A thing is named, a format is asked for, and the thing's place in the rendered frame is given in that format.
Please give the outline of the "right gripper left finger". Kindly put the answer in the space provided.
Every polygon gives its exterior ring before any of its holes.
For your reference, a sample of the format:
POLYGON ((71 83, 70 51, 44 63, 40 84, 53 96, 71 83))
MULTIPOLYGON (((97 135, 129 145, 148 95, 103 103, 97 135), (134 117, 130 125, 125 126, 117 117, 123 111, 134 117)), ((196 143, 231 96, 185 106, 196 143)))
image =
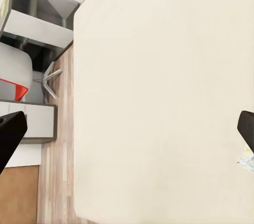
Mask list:
POLYGON ((23 111, 0 117, 0 174, 28 130, 23 111))

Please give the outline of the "board game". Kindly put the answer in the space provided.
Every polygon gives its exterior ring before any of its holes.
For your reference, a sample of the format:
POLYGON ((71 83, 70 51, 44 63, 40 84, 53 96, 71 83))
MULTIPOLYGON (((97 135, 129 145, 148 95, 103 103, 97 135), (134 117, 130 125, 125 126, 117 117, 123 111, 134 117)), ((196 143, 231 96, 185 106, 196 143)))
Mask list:
POLYGON ((254 174, 254 153, 246 143, 237 160, 237 164, 254 174))

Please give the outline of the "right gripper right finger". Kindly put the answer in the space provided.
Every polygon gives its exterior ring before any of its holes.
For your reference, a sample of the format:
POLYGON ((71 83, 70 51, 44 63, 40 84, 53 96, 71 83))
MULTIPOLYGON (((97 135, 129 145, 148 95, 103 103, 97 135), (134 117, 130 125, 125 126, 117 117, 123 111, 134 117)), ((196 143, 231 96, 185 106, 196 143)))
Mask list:
POLYGON ((242 111, 238 119, 237 130, 254 153, 254 113, 242 111))

